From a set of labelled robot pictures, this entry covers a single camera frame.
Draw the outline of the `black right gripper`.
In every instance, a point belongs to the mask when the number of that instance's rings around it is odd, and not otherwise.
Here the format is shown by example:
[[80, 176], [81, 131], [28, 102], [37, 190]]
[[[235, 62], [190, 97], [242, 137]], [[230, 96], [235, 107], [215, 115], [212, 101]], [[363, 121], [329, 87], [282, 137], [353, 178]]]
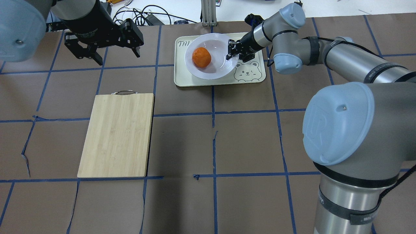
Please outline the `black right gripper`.
[[254, 38], [254, 29], [261, 25], [264, 19], [260, 15], [249, 14], [244, 21], [251, 26], [251, 31], [247, 32], [240, 40], [228, 40], [227, 60], [238, 56], [242, 62], [248, 62], [255, 58], [255, 53], [264, 49]]

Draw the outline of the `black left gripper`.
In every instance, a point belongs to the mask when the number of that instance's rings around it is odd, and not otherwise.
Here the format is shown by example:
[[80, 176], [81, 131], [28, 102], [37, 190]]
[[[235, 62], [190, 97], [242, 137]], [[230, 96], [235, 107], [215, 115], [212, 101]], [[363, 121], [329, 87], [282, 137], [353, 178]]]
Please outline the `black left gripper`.
[[64, 44], [76, 58], [93, 59], [99, 66], [103, 58], [98, 48], [126, 47], [140, 58], [144, 36], [131, 18], [116, 24], [101, 2], [53, 2], [52, 13], [68, 28]]

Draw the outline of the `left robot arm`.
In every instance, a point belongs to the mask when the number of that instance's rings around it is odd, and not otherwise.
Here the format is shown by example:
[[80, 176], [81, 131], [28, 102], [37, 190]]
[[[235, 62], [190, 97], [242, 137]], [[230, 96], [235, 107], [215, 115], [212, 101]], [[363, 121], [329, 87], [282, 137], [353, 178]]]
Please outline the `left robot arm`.
[[77, 58], [103, 59], [98, 48], [126, 47], [139, 58], [144, 36], [130, 18], [116, 24], [99, 0], [2, 0], [0, 16], [1, 60], [23, 62], [30, 59], [46, 33], [52, 12], [69, 30], [64, 44]]

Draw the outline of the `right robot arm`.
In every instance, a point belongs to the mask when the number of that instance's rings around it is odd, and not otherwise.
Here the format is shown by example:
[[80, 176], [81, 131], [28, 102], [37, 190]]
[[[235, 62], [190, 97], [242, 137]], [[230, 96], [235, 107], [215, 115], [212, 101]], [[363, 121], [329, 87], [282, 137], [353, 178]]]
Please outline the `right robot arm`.
[[280, 74], [323, 64], [348, 81], [319, 90], [304, 114], [304, 149], [321, 173], [314, 233], [368, 234], [382, 199], [415, 172], [399, 175], [415, 160], [415, 72], [348, 37], [301, 39], [299, 2], [245, 22], [251, 31], [228, 41], [227, 59], [248, 62], [272, 46]]

